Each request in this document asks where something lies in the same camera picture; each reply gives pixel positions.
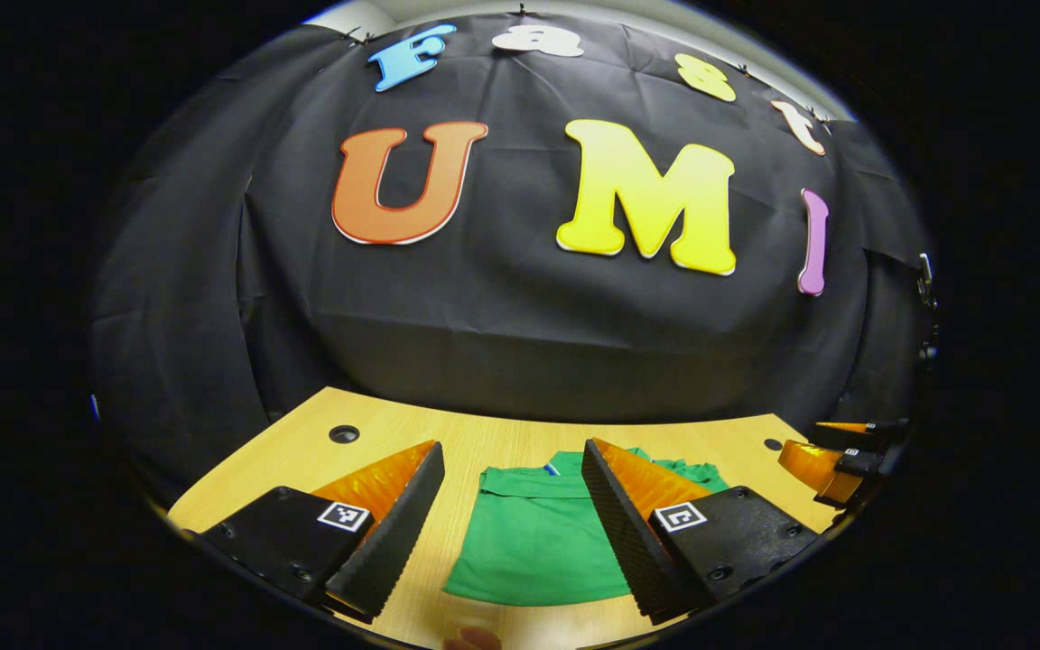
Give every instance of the letter u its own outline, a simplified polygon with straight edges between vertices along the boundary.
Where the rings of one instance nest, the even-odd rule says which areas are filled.
[[[488,135],[478,122],[446,122],[424,129],[433,142],[427,181],[418,201],[401,209],[380,205],[380,180],[392,149],[408,137],[401,128],[358,133],[339,146],[344,159],[332,201],[332,219],[358,243],[412,243],[433,235],[451,218],[463,190],[471,144]]]

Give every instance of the foam letter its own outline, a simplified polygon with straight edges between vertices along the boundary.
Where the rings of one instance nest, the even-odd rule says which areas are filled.
[[[435,145],[427,181],[417,202],[401,209],[380,205],[380,178],[392,148],[404,142],[401,128],[358,133],[339,146],[344,159],[332,202],[339,233],[359,243],[412,243],[433,235],[451,218],[463,190],[471,144],[488,135],[478,122],[447,122],[424,129]]]
[[[492,38],[492,45],[503,50],[540,50],[557,57],[578,57],[586,51],[577,48],[580,37],[577,33],[557,26],[543,24],[518,24],[510,26],[509,33]]]
[[[792,134],[797,136],[798,140],[801,140],[802,145],[805,145],[805,149],[809,149],[810,152],[817,154],[817,156],[825,156],[825,145],[817,142],[817,140],[812,139],[812,135],[809,135],[809,129],[812,128],[812,122],[809,119],[798,113],[797,108],[789,106],[787,102],[774,99],[770,103],[784,114],[784,120],[789,123]]]
[[[452,24],[436,25],[433,29],[405,37],[396,45],[372,54],[367,62],[380,61],[380,71],[384,74],[384,78],[375,85],[375,92],[383,93],[388,87],[433,70],[436,58],[420,58],[421,55],[434,57],[444,51],[444,40],[439,34],[453,31],[456,26]]]
[[[677,266],[727,276],[735,269],[729,248],[728,181],[733,161],[702,145],[686,145],[664,177],[628,129],[599,120],[573,120],[565,131],[580,142],[580,192],[572,222],[556,231],[568,251],[616,255],[624,234],[613,225],[616,197],[624,206],[640,254],[652,258],[684,210],[681,237],[669,249]]]
[[[809,233],[805,242],[805,265],[797,276],[797,288],[810,296],[825,291],[825,218],[829,206],[812,189],[801,189],[805,210],[809,213]]]
[[[681,75],[681,79],[688,85],[708,93],[713,98],[725,99],[726,102],[735,99],[735,90],[733,86],[728,85],[725,73],[717,70],[713,63],[706,63],[700,58],[690,57],[688,54],[677,54],[674,60],[680,66],[677,72]]]

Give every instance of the wall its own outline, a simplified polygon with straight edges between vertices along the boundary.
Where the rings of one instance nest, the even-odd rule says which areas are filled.
[[[479,3],[467,3],[467,0],[354,0],[335,5],[306,23],[339,31],[359,26],[355,36],[363,37],[365,32],[379,36],[421,22],[468,14],[516,11],[519,7],[520,3],[512,0]],[[854,120],[840,100],[775,51],[764,48],[755,37],[733,25],[685,4],[668,0],[578,0],[575,3],[532,0],[525,1],[524,8],[534,12],[570,14],[619,22],[672,37],[732,66],[748,66],[749,74],[788,95],[805,110],[812,106],[827,120]]]

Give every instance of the table top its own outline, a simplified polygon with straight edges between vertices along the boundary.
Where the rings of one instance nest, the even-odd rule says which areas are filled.
[[[330,440],[338,424],[359,439]],[[512,607],[441,592],[462,549],[479,473],[491,468],[540,468],[557,451],[582,451],[598,437],[652,458],[710,462],[729,486],[747,485],[814,531],[835,510],[812,501],[809,489],[777,465],[783,443],[805,438],[775,415],[680,424],[567,424],[500,419],[438,411],[323,388],[271,427],[220,462],[171,508],[171,523],[206,530],[274,487],[313,491],[335,478],[422,441],[444,445],[445,476],[404,575],[371,625],[339,620],[423,647],[441,647],[458,626],[483,626],[506,650],[557,650],[599,645],[648,633],[631,595],[554,607]]]

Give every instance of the green shirt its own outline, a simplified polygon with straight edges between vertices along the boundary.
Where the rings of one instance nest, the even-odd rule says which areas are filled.
[[[651,461],[643,449],[628,451]],[[500,605],[569,605],[627,595],[580,475],[582,461],[582,452],[561,451],[544,468],[485,469],[444,592]],[[713,465],[653,462],[709,491],[729,487]]]

